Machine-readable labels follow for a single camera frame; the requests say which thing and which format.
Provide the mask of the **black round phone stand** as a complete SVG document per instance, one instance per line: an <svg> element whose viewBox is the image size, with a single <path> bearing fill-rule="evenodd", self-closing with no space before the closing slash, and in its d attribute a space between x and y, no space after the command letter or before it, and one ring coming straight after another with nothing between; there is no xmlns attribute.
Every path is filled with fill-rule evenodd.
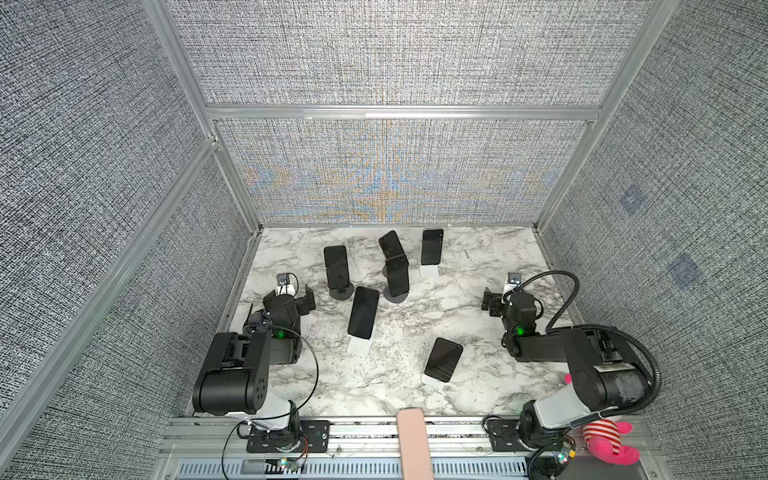
<svg viewBox="0 0 768 480"><path fill-rule="evenodd" d="M345 301L349 299L354 294L355 287L353 284L348 284L345 287L340 288L330 288L329 294L330 296L339 301Z"/></svg>

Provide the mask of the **white folding phone stand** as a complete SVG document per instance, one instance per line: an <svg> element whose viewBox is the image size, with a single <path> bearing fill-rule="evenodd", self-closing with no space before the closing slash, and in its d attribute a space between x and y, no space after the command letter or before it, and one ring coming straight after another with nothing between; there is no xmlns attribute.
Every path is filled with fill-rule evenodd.
<svg viewBox="0 0 768 480"><path fill-rule="evenodd" d="M361 358L366 358L371 348L371 340L359 338L355 336L349 337L349 343L347 346L347 352L350 355L354 355Z"/></svg>

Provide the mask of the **purple round phone stand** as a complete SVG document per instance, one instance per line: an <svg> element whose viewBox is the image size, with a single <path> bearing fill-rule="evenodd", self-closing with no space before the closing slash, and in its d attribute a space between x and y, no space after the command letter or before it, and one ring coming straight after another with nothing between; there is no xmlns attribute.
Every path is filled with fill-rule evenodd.
<svg viewBox="0 0 768 480"><path fill-rule="evenodd" d="M384 298L388 302L393 303L393 304L400 304L400 303L404 302L407 299L408 295L409 295L408 292L405 292L405 293L402 293L402 294L398 294L398 295L394 295L391 292L389 287L386 287L384 289L384 291L383 291Z"/></svg>

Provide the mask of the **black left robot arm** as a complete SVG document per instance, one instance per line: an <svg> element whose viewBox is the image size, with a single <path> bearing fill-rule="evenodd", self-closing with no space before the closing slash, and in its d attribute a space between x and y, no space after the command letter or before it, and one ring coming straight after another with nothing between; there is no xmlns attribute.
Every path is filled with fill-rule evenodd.
<svg viewBox="0 0 768 480"><path fill-rule="evenodd" d="M311 450L312 434L299 416L303 405L270 391L269 372L273 365L298 362L307 345L301 318L315 309L309 287L301 297L271 292L242 333L216 334L192 390L194 411L238 419L249 428L251 453Z"/></svg>

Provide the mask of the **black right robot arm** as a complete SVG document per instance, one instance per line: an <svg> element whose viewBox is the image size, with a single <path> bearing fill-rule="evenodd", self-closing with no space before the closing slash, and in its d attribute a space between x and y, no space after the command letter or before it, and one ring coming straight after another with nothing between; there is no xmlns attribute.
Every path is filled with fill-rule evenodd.
<svg viewBox="0 0 768 480"><path fill-rule="evenodd" d="M566 363L571 383L524 404L518 442L529 450L550 445L593 421L645 409L661 389L650 351L612 326L583 324L536 331L538 302L522 290L483 292L481 309L502 320L501 346L518 362Z"/></svg>

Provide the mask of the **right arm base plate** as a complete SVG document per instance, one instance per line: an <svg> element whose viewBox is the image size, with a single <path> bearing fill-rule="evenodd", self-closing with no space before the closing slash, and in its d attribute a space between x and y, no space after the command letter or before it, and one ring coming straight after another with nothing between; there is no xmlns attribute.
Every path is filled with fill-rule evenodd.
<svg viewBox="0 0 768 480"><path fill-rule="evenodd" d="M496 453L533 452L518 436L517 418L502 418L491 415L481 421L481 428L486 432L491 449Z"/></svg>

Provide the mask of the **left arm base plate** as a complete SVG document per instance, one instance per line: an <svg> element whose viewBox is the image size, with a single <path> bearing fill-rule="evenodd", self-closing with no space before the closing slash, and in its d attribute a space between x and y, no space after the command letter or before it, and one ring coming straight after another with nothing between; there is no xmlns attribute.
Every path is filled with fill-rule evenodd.
<svg viewBox="0 0 768 480"><path fill-rule="evenodd" d="M252 426L247 437L248 453L288 454L326 453L330 438L327 420L290 421L284 429L267 430Z"/></svg>

